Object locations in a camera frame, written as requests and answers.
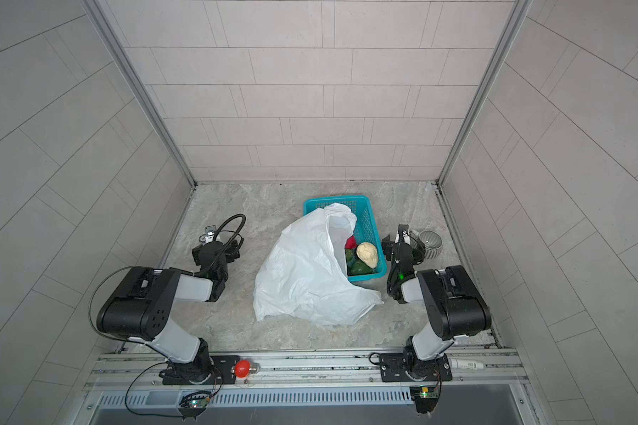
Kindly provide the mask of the beige potato-like fruit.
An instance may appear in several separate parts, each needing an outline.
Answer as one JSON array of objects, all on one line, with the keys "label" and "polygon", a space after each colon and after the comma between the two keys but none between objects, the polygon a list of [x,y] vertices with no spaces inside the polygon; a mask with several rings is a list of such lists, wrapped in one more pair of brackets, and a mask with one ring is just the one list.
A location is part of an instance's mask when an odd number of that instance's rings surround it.
[{"label": "beige potato-like fruit", "polygon": [[379,265],[379,251],[374,244],[369,242],[363,242],[356,247],[356,256],[371,269]]}]

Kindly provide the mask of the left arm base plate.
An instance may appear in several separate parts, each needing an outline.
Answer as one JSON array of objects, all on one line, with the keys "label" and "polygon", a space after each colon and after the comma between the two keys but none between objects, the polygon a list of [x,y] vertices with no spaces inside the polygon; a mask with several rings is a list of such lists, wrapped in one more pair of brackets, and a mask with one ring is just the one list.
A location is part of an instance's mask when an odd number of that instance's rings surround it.
[{"label": "left arm base plate", "polygon": [[208,359],[197,357],[189,363],[168,362],[159,372],[163,385],[219,385],[234,384],[235,366],[239,356],[224,355]]}]

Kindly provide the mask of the red dragon fruit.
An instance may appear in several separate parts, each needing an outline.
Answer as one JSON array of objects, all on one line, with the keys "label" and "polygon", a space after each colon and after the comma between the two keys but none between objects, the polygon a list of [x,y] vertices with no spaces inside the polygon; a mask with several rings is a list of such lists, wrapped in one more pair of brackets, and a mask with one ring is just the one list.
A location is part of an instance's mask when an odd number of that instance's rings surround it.
[{"label": "red dragon fruit", "polygon": [[354,236],[349,237],[345,243],[346,250],[354,250],[357,246],[358,243],[356,242],[356,238]]}]

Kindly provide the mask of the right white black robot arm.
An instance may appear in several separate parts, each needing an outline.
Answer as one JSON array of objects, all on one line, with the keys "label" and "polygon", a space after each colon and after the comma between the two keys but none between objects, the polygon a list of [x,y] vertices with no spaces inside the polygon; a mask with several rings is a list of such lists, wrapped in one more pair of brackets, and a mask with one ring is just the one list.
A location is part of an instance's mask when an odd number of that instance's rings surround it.
[{"label": "right white black robot arm", "polygon": [[446,351],[460,336],[475,336],[491,327],[486,301],[462,266],[416,271],[413,237],[409,226],[398,226],[395,238],[382,240],[390,271],[387,294],[400,304],[421,303],[427,324],[408,338],[402,352],[379,355],[385,383],[448,382],[451,369],[461,368]]}]

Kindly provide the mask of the white plastic bag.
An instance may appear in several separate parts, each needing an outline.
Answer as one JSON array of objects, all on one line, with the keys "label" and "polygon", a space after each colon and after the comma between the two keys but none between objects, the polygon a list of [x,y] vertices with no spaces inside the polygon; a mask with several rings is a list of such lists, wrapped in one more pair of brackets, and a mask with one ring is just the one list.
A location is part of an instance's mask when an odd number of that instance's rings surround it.
[{"label": "white plastic bag", "polygon": [[286,227],[255,277],[256,320],[287,315],[348,326],[382,305],[378,291],[355,286],[347,276],[344,245],[356,223],[348,206],[333,203]]}]

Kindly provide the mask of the green spotted fruit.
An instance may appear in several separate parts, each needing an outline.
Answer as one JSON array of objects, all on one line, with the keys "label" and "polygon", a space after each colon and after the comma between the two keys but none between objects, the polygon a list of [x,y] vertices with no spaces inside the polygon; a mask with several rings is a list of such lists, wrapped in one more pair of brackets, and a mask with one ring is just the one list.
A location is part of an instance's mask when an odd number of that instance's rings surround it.
[{"label": "green spotted fruit", "polygon": [[373,269],[361,260],[354,260],[347,269],[349,276],[366,276],[373,274]]}]

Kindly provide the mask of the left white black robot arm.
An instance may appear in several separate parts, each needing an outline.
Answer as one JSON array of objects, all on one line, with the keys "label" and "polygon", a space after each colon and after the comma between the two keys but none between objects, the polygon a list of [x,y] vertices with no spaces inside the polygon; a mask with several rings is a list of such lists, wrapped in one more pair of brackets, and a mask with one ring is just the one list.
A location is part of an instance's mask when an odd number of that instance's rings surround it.
[{"label": "left white black robot arm", "polygon": [[97,313],[93,328],[104,336],[147,345],[166,359],[165,385],[234,384],[237,356],[212,357],[208,343],[171,317],[177,302],[214,303],[229,279],[228,265],[240,258],[242,226],[207,228],[192,249],[197,272],[174,267],[130,267]]}]

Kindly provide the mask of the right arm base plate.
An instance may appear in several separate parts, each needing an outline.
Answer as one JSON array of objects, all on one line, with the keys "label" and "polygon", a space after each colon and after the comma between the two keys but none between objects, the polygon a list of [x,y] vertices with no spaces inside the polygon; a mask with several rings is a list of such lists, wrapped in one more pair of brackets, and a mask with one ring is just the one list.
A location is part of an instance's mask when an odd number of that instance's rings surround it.
[{"label": "right arm base plate", "polygon": [[445,383],[453,380],[446,355],[430,361],[420,361],[414,354],[381,353],[379,368],[384,383]]}]

